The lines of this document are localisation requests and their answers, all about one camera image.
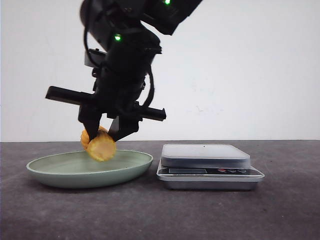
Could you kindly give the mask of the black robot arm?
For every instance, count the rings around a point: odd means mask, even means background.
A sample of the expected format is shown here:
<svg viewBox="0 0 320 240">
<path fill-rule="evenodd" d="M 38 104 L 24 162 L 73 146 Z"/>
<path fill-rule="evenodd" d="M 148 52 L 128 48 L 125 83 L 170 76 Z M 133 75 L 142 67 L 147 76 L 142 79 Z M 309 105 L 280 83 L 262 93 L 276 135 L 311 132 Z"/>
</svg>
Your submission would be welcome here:
<svg viewBox="0 0 320 240">
<path fill-rule="evenodd" d="M 199 4 L 198 0 L 83 1 L 83 35 L 93 36 L 100 44 L 99 49 L 85 50 L 84 63 L 92 68 L 95 78 L 93 92 L 50 86 L 46 98 L 78 105 L 78 120 L 89 140 L 98 135 L 103 114 L 112 119 L 108 134 L 114 141 L 137 132 L 143 119 L 163 121 L 165 110 L 150 107 L 154 85 L 150 86 L 145 102 L 138 102 L 145 78 L 153 77 L 153 59 L 162 52 L 159 38 L 146 25 L 172 35 Z"/>
</svg>

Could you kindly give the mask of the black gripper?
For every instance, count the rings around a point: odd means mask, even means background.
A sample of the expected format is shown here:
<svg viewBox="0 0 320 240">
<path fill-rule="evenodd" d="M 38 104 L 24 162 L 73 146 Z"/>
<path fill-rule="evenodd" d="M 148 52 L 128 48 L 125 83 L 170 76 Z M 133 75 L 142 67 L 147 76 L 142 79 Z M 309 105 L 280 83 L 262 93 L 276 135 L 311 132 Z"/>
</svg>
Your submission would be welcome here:
<svg viewBox="0 0 320 240">
<path fill-rule="evenodd" d="M 164 109 L 151 108 L 155 89 L 151 64 L 162 48 L 159 41 L 113 41 L 107 52 L 90 49 L 85 65 L 95 78 L 93 92 L 50 86 L 46 99 L 79 106 L 78 120 L 89 140 L 98 135 L 103 114 L 113 119 L 108 135 L 119 141 L 139 130 L 139 121 L 163 121 Z"/>
</svg>

